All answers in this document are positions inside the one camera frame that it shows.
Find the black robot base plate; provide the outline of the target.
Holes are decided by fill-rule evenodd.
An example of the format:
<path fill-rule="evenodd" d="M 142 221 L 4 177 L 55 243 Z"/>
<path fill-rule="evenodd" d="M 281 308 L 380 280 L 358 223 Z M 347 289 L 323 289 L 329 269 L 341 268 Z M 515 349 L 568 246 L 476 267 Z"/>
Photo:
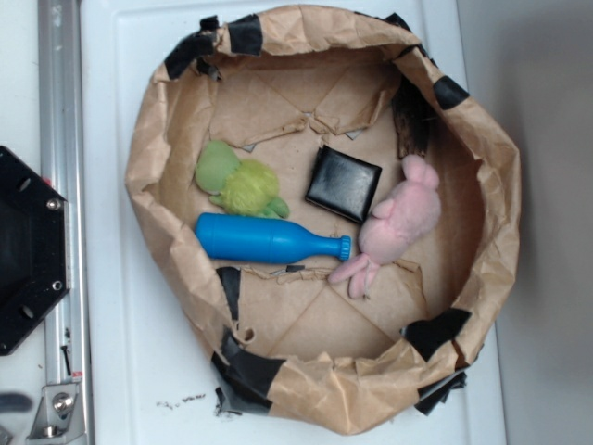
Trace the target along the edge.
<path fill-rule="evenodd" d="M 69 291 L 66 200 L 1 147 L 1 354 L 12 354 Z"/>

